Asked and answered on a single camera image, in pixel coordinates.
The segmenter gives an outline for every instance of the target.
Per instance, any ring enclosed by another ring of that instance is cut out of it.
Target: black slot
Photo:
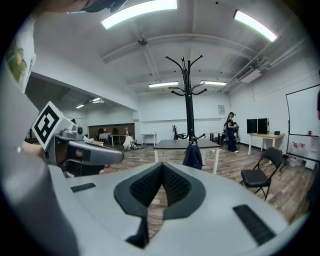
[[[276,236],[248,205],[238,205],[233,210],[259,246]]]
[[[84,191],[88,189],[94,188],[96,185],[93,183],[86,183],[78,186],[72,186],[70,189],[72,190],[73,193],[79,192],[79,191]]]

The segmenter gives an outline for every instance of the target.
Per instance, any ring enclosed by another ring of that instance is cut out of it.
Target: wall
[[[103,126],[114,124],[132,124],[134,110],[123,107],[102,107],[95,111],[88,111],[87,125],[88,126]]]
[[[249,143],[247,119],[269,118],[270,132],[280,131],[285,137],[278,139],[276,146],[286,152],[288,141],[288,106],[286,94],[320,84],[320,61],[317,53],[309,47],[288,58],[271,70],[264,70],[262,76],[251,83],[242,83],[229,95],[231,111],[236,113],[240,141]],[[260,138],[252,138],[252,145],[261,147]],[[266,147],[271,146],[267,140]]]
[[[219,115],[218,105],[224,105],[225,115]],[[187,133],[186,102],[184,97],[166,94],[142,99],[139,105],[138,119],[140,132],[157,133],[157,142],[173,139],[172,125],[177,126],[178,133]],[[193,96],[194,129],[196,136],[210,130],[210,127],[222,128],[230,112],[230,101],[222,93],[205,92]],[[153,143],[152,137],[146,138],[146,143]]]

